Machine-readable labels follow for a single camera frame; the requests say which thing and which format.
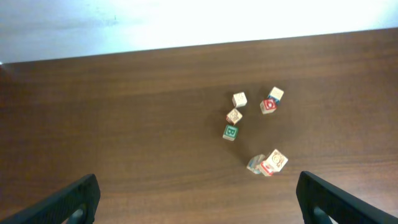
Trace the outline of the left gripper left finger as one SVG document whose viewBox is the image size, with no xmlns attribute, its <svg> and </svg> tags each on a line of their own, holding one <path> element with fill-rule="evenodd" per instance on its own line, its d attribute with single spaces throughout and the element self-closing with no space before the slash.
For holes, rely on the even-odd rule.
<svg viewBox="0 0 398 224">
<path fill-rule="evenodd" d="M 1 220 L 1 224 L 92 224 L 100 197 L 96 176 L 88 174 L 42 201 Z"/>
</svg>

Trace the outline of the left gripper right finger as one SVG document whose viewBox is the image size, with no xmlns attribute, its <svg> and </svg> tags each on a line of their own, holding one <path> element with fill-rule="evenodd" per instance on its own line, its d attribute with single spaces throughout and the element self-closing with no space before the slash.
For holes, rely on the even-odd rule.
<svg viewBox="0 0 398 224">
<path fill-rule="evenodd" d="M 397 218 L 309 171 L 300 173 L 296 196 L 305 224 L 397 223 Z"/>
</svg>

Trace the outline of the wooden block red corner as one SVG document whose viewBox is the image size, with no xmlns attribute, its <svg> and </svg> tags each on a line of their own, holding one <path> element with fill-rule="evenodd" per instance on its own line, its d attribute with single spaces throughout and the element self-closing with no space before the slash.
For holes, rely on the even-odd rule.
<svg viewBox="0 0 398 224">
<path fill-rule="evenodd" d="M 288 158 L 277 149 L 274 149 L 270 155 L 263 160 L 257 168 L 265 176 L 272 176 L 280 172 L 288 162 Z"/>
</svg>

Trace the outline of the wooden block blue edge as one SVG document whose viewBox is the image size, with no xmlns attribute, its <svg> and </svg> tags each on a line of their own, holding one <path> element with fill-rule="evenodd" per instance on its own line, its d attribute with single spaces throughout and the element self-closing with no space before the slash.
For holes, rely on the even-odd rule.
<svg viewBox="0 0 398 224">
<path fill-rule="evenodd" d="M 260 154 L 254 156 L 249 163 L 247 164 L 246 168 L 253 172 L 254 174 L 260 174 L 261 171 L 257 168 L 257 166 L 265 159 L 265 155 Z"/>
</svg>

